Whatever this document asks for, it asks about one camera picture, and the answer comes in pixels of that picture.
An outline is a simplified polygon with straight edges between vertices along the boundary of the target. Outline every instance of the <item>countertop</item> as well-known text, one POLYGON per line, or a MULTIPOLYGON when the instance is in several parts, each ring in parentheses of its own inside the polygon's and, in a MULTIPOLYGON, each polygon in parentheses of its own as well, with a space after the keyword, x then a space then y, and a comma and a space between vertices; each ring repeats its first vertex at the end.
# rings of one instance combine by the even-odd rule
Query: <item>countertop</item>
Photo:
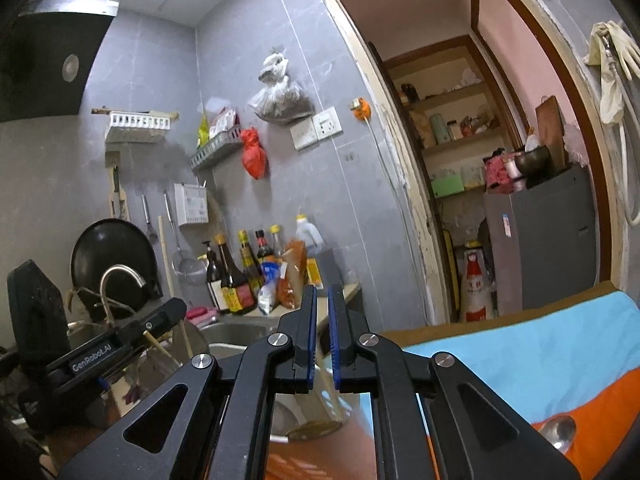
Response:
MULTIPOLYGON (((345 285, 342 288, 342 293, 344 295, 344 303, 347 304, 349 303, 355 296, 356 294, 360 291, 361 287, 359 283, 350 283, 348 285, 345 285)), ((288 308, 283 307, 282 305, 277 306, 275 309, 273 309, 267 316, 265 316, 260 310, 258 310, 257 308, 255 310, 252 310, 251 312, 249 312, 248 314, 245 314, 244 318, 247 317, 260 317, 260 318, 279 318, 280 316, 282 316, 283 314, 286 314, 287 312, 291 312, 288 308)), ((318 309, 317 309, 317 318, 316 318, 316 326, 322 326, 324 325, 324 323, 327 322, 327 319, 329 317, 329 300, 327 298, 322 298, 321 296, 318 296, 318 309)))

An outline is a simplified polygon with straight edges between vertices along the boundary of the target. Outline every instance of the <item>red and white cone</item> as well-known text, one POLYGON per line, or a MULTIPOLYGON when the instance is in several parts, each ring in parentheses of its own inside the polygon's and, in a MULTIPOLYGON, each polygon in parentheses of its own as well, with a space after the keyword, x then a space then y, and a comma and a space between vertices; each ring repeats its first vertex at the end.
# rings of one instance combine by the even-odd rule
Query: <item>red and white cone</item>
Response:
POLYGON ((491 292, 482 274, 478 250, 465 251, 466 273, 462 282, 462 304, 460 322, 480 321, 494 318, 494 304, 491 292))

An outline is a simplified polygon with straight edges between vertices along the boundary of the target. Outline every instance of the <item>refrigerator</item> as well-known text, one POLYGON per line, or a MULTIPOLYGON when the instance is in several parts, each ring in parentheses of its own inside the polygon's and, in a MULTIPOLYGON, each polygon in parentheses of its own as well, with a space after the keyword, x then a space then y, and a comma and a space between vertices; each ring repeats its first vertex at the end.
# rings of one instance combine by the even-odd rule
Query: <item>refrigerator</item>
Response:
POLYGON ((498 314, 539 308, 592 287, 596 213, 588 168, 523 179, 484 194, 498 314))

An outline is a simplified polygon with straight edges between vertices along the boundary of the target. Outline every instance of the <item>metal screw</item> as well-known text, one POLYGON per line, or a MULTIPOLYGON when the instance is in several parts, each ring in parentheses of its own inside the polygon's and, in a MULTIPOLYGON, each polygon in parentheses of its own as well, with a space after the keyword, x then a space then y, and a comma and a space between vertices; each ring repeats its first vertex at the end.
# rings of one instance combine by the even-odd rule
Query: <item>metal screw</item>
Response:
POLYGON ((378 336, 375 334, 362 334, 358 341, 360 341, 362 346, 375 346, 378 344, 380 339, 378 339, 378 336))
POLYGON ((198 354, 194 355, 193 358, 191 358, 191 364, 193 365, 193 367, 199 369, 211 366, 212 362, 213 357, 211 357, 209 354, 198 354))
POLYGON ((276 332, 275 334, 271 334, 269 336, 269 344, 271 346, 283 346, 287 344, 289 340, 289 336, 287 334, 283 334, 282 332, 276 332))
POLYGON ((443 368, 449 368, 456 362, 456 358, 448 352, 438 352, 433 356, 433 360, 436 361, 438 366, 442 366, 443 368))

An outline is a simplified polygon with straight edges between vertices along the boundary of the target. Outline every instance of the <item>triangular cutout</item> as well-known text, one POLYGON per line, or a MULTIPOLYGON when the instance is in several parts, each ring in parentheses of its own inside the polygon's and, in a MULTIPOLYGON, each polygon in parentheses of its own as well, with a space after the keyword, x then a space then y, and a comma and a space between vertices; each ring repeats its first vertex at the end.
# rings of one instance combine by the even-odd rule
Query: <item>triangular cutout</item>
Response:
POLYGON ((160 453, 187 391, 185 384, 178 384, 172 388, 125 430, 124 439, 149 453, 160 453))
POLYGON ((458 391, 482 451, 492 452, 518 437, 518 430, 471 384, 459 384, 458 391))

